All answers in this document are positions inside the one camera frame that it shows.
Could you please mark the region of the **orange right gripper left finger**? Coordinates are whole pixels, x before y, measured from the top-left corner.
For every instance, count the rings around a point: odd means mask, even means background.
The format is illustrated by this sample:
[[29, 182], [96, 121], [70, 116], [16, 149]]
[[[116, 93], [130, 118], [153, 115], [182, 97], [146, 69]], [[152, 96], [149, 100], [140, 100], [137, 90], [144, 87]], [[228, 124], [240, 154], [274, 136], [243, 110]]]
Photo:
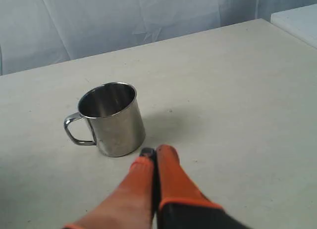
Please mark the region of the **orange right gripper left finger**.
[[150, 229], [156, 152], [144, 148], [119, 186], [95, 209], [65, 229]]

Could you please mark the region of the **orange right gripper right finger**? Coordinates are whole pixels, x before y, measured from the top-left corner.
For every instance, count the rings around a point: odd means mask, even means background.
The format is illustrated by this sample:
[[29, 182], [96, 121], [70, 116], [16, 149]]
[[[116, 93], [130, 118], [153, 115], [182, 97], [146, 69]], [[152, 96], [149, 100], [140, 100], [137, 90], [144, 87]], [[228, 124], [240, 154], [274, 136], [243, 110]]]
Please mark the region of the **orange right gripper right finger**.
[[209, 200], [181, 167], [170, 145], [156, 149], [160, 183], [159, 229], [247, 229], [217, 203]]

